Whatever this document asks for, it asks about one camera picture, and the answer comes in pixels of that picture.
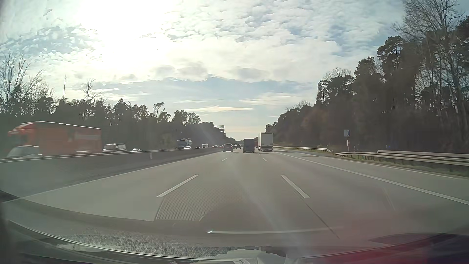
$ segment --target concrete barrier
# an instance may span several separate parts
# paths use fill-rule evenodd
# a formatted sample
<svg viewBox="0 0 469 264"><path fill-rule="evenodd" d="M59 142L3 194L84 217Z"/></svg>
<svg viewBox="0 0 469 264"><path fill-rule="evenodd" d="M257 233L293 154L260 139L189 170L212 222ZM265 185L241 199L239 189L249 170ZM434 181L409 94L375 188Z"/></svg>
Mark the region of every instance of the concrete barrier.
<svg viewBox="0 0 469 264"><path fill-rule="evenodd" d="M0 190L17 197L221 151L193 148L0 162Z"/></svg>

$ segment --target signpost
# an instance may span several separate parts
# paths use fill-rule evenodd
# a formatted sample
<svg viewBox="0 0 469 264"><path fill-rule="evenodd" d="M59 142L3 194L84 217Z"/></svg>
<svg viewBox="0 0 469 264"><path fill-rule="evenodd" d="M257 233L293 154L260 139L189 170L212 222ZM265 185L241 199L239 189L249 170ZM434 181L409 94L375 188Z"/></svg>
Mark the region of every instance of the signpost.
<svg viewBox="0 0 469 264"><path fill-rule="evenodd" d="M350 129L344 129L344 137L347 139L347 151L350 151L348 138L350 137Z"/></svg>

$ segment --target guardrail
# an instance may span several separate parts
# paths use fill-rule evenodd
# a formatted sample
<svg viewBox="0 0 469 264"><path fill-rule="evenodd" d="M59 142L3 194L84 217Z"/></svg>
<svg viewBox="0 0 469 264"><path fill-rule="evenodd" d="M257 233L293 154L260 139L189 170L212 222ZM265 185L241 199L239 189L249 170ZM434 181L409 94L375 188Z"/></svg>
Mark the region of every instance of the guardrail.
<svg viewBox="0 0 469 264"><path fill-rule="evenodd" d="M469 154L378 150L377 152L341 152L334 155L403 165L444 167L450 171L468 171L469 169Z"/></svg>
<svg viewBox="0 0 469 264"><path fill-rule="evenodd" d="M327 152L327 153L332 153L327 148L306 148L306 147L281 147L281 146L273 146L274 148L294 148L294 149L306 149L306 150L312 150L312 151L318 151L318 152Z"/></svg>
<svg viewBox="0 0 469 264"><path fill-rule="evenodd" d="M193 148L0 161L0 190L17 197L221 151Z"/></svg>

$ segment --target white car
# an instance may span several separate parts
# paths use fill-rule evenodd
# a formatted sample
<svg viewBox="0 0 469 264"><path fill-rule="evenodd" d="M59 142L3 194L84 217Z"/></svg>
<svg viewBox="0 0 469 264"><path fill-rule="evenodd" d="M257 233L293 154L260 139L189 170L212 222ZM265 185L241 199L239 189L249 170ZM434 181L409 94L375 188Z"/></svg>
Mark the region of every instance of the white car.
<svg viewBox="0 0 469 264"><path fill-rule="evenodd" d="M17 146L10 150L7 159L30 159L42 157L38 146Z"/></svg>

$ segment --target white truck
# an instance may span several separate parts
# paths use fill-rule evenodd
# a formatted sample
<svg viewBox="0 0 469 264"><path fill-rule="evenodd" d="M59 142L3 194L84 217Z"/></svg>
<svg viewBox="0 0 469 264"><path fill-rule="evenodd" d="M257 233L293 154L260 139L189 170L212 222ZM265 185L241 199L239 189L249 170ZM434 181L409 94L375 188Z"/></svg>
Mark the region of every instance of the white truck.
<svg viewBox="0 0 469 264"><path fill-rule="evenodd" d="M257 148L259 151L272 151L273 148L273 133L262 132L259 134L259 140L257 142Z"/></svg>

